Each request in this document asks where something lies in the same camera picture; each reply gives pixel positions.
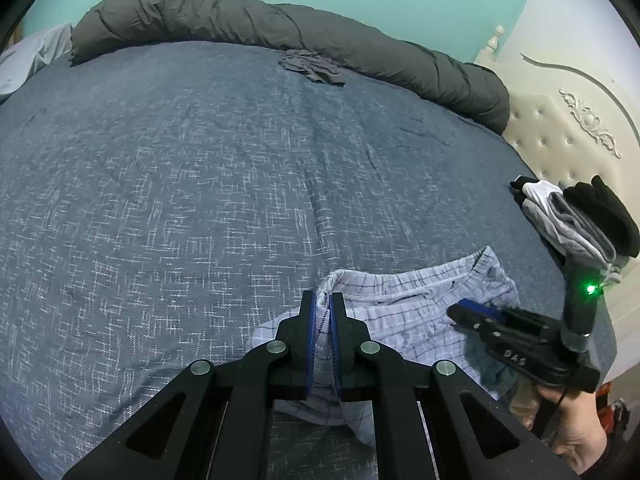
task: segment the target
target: crumpled gray cloth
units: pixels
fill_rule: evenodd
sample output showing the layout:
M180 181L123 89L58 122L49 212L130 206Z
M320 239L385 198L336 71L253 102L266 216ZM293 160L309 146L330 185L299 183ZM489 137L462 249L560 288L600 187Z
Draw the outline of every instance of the crumpled gray cloth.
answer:
M344 86L345 79L337 65L318 53L305 49L287 50L280 64L287 70L300 72L314 83Z

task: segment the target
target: white wall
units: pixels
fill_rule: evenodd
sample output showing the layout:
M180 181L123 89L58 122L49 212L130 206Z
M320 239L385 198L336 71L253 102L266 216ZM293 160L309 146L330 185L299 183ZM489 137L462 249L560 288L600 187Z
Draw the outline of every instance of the white wall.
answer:
M605 70L640 109L640 46L609 0L527 0L499 59L529 45L575 51Z

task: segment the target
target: patterned fabric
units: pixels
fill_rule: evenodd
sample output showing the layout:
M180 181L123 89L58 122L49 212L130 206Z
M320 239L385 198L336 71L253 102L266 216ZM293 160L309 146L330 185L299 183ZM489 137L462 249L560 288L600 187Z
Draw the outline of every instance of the patterned fabric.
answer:
M334 269L490 245L522 306L559 315L562 275L508 190L529 174L511 146L407 90L348 71L314 84L281 56L190 42L58 59L0 105L0 416L44 480L192 361L241 358ZM372 475L345 428L276 422L272 478Z
M447 307L468 298L490 306L520 306L515 283L490 247L466 258L402 274L368 274L339 269L316 291L314 382L307 400L280 400L275 409L315 424L349 426L359 441L376 445L370 402L338 402L335 395L328 298L341 292L347 316L367 323L372 340L404 359L431 365L449 359L481 384L494 399L515 383L515 375L489 357L480 339L467 336L447 317ZM248 350L275 339L279 323L295 308L260 325Z

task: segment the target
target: stack of clothes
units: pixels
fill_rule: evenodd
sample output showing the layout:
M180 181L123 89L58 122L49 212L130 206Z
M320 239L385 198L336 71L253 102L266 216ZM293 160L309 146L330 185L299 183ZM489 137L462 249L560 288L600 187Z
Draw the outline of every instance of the stack of clothes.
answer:
M599 175L571 187L519 176L510 186L537 231L562 256L599 269L604 285L619 283L622 268L640 253L638 226Z

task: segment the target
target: screw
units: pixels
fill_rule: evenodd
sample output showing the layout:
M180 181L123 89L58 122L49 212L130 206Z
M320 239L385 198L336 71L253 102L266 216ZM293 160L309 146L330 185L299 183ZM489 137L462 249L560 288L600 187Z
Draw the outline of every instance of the screw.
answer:
M441 375L453 375L456 371L456 365L451 361L440 361L436 364L436 371Z
M196 361L191 365L191 373L193 375L206 375L211 370L211 365L206 361Z
M377 354L380 352L380 345L375 341L365 341L360 345L360 350L364 354Z
M271 354L281 354L287 349L286 343L274 339L267 343L267 352Z

